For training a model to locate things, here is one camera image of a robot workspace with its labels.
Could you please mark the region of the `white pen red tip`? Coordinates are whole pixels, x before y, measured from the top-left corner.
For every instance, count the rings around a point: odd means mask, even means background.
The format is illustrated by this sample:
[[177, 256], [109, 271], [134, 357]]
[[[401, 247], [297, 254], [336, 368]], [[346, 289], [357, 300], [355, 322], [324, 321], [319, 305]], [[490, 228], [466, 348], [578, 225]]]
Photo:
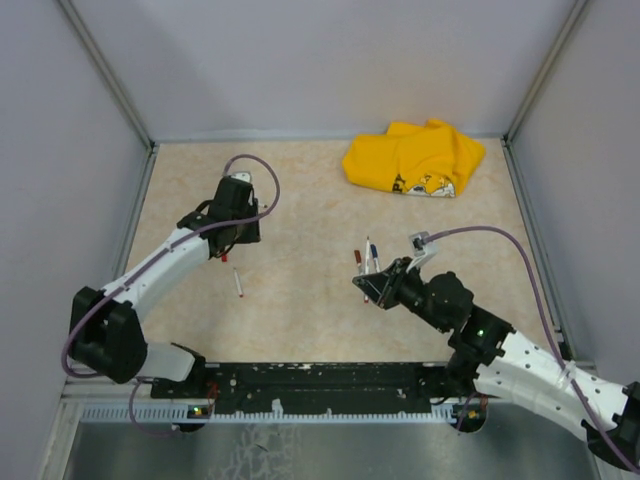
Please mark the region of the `white pen red tip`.
[[[371, 260], [370, 246], [371, 246], [370, 238], [369, 236], [367, 236], [366, 243], [365, 243], [365, 259], [364, 259], [364, 267], [363, 267], [364, 275], [370, 274], [370, 260]], [[364, 303], [365, 304], [369, 303], [369, 297], [367, 295], [364, 295]]]

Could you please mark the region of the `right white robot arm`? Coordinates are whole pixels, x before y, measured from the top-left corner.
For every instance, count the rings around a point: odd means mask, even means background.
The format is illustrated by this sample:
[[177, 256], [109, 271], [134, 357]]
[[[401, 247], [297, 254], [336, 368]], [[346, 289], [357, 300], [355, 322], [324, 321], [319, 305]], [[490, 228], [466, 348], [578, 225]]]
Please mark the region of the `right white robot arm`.
[[353, 284], [383, 310], [403, 306], [448, 335], [447, 384], [502, 398], [563, 427], [601, 460], [639, 468], [639, 385], [608, 382], [556, 358], [474, 302], [452, 272], [422, 280], [408, 257]]

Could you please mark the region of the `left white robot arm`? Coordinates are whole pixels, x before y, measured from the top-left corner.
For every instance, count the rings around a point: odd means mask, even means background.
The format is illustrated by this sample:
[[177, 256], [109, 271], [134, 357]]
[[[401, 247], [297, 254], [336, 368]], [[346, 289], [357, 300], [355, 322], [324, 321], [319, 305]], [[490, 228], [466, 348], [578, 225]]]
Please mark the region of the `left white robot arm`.
[[145, 260], [100, 289], [84, 287], [76, 293], [67, 359], [118, 384], [135, 378], [162, 379], [186, 396], [201, 394], [208, 373], [196, 365], [196, 352], [177, 344], [147, 342], [142, 322], [196, 267], [237, 244], [259, 242], [258, 210], [250, 173], [223, 176], [215, 195], [183, 217]]

